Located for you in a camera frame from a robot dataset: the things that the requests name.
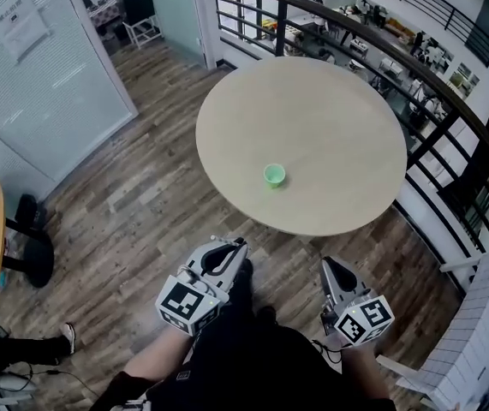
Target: railing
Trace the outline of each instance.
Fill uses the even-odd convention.
[[[453,33],[486,66],[489,66],[489,35],[470,20],[463,12],[445,0],[402,0]]]
[[[405,101],[405,104],[410,103],[414,105],[416,109],[419,109],[421,114],[427,119],[430,128],[433,128],[430,134],[425,132],[424,127],[418,126],[414,124],[413,121],[410,121],[409,117],[406,116],[404,112],[393,107],[395,115],[397,116],[398,121],[401,123],[404,133],[408,133],[408,135],[414,138],[417,143],[413,147],[408,148],[408,173],[406,175],[406,180],[408,181],[409,185],[414,188],[423,198],[434,214],[438,216],[442,224],[451,234],[456,244],[459,246],[459,248],[461,248],[466,257],[471,257],[471,252],[467,246],[464,245],[462,238],[457,234],[455,226],[452,225],[448,218],[444,216],[444,213],[437,208],[431,198],[432,195],[430,195],[424,188],[421,187],[420,184],[418,184],[416,181],[417,174],[422,173],[426,179],[426,183],[430,183],[428,187],[430,187],[431,190],[438,192],[439,198],[445,202],[457,221],[465,229],[474,247],[480,250],[482,253],[486,251],[486,246],[484,245],[485,242],[480,240],[478,227],[471,224],[473,221],[470,221],[470,215],[466,214],[468,208],[474,209],[475,215],[478,216],[479,220],[483,223],[483,227],[485,227],[489,233],[489,220],[486,217],[486,207],[482,205],[483,202],[479,200],[478,196],[473,196],[468,191],[462,191],[462,195],[464,195],[467,202],[455,202],[453,199],[448,199],[445,197],[446,194],[441,193],[444,191],[444,187],[442,184],[440,184],[438,178],[426,165],[428,161],[426,160],[426,155],[429,154],[444,168],[445,172],[450,176],[453,182],[457,183],[458,185],[462,184],[461,179],[454,168],[444,159],[440,151],[435,147],[435,145],[439,145],[442,142],[446,143],[447,145],[451,145],[459,152],[467,164],[474,167],[475,174],[478,176],[482,185],[484,186],[483,195],[480,198],[484,199],[485,196],[489,196],[489,172],[483,172],[481,169],[474,166],[474,163],[471,161],[471,156],[451,133],[450,127],[456,123],[459,118],[461,118],[465,125],[469,127],[478,137],[478,145],[485,146],[488,148],[488,150],[489,133],[486,131],[484,124],[473,113],[473,111],[471,111],[470,108],[448,86],[446,86],[441,79],[439,79],[427,66],[419,63],[408,53],[398,50],[395,46],[381,38],[369,27],[353,21],[345,15],[330,10],[321,4],[314,3],[309,0],[277,0],[277,13],[271,14],[265,12],[263,9],[257,9],[253,6],[246,5],[242,3],[242,1],[217,1],[218,3],[230,3],[235,5],[238,9],[251,9],[257,11],[262,18],[267,17],[268,19],[272,19],[271,21],[274,21],[274,24],[276,25],[276,31],[273,32],[264,28],[260,24],[243,20],[240,16],[238,16],[238,14],[241,13],[240,11],[237,13],[237,16],[235,16],[218,10],[219,17],[228,17],[229,19],[245,23],[246,25],[253,27],[255,32],[264,34],[265,36],[272,36],[273,34],[276,35],[276,47],[272,47],[262,43],[260,37],[251,38],[245,33],[240,33],[234,29],[224,26],[220,19],[219,28],[232,35],[232,38],[230,36],[225,38],[222,35],[222,41],[235,47],[237,50],[255,59],[260,59],[258,56],[260,55],[259,51],[268,52],[277,57],[281,57],[285,53],[288,53],[289,50],[295,54],[319,59],[319,54],[317,51],[315,51],[311,45],[307,45],[307,39],[322,41],[336,53],[341,54],[341,57],[345,57],[347,60],[352,58],[355,63],[359,63],[361,66],[363,66],[366,70],[364,70],[364,74],[362,76],[371,85],[374,85],[373,83],[376,80],[383,81],[383,84],[389,87],[392,92],[392,94],[388,95],[386,92],[383,93],[384,97],[386,95],[385,98],[391,107],[393,107],[391,102],[394,104],[394,98],[400,97],[400,100]],[[414,94],[411,93],[398,78],[395,78],[394,75],[390,74],[390,72],[385,72],[383,69],[375,67],[364,56],[356,54],[349,47],[342,45],[333,37],[319,33],[308,26],[302,26],[295,21],[289,20],[287,17],[289,6],[302,9],[307,11],[309,14],[322,17],[327,21],[328,26],[353,33],[357,38],[365,41],[370,47],[377,48],[379,51],[390,57],[394,62],[408,69],[415,75],[416,78],[422,81],[422,84],[433,90],[433,92],[436,94],[436,98],[447,105],[447,114],[435,116],[425,107],[422,102],[415,98]],[[291,36],[292,39],[286,38],[287,28],[293,29],[294,33],[300,32],[303,35],[304,40],[298,42],[297,39],[295,39],[296,36],[294,34]]]

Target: green cup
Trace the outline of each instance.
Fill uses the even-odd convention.
[[[263,171],[263,177],[270,188],[277,188],[284,182],[286,171],[280,164],[268,164]]]

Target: wooden handrail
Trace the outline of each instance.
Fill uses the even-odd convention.
[[[420,76],[419,79],[427,83],[435,93],[437,93],[438,99],[444,101],[455,109],[461,119],[469,126],[474,134],[479,138],[480,143],[487,145],[489,148],[489,133],[484,126],[484,123],[475,115],[475,113],[465,104],[459,96],[457,96],[453,90],[444,84],[425,64],[421,64],[415,58],[408,53],[403,53],[394,47],[387,40],[383,39],[380,35],[375,33],[369,27],[363,26],[357,21],[350,19],[349,17],[339,14],[338,12],[326,8],[322,4],[311,2],[310,0],[277,0],[279,2],[285,2],[296,8],[303,9],[311,14],[319,15],[325,20],[333,21],[343,27],[344,29],[355,33],[361,39],[366,40],[371,45],[374,45],[379,50],[383,51],[389,57],[394,58],[396,61],[404,65],[407,69],[412,70],[413,73]]]

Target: paper sign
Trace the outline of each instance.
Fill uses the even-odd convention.
[[[0,7],[0,41],[15,60],[47,34],[33,0],[7,0]]]

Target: door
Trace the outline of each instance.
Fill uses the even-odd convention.
[[[206,65],[196,0],[153,0],[164,38],[187,57]]]

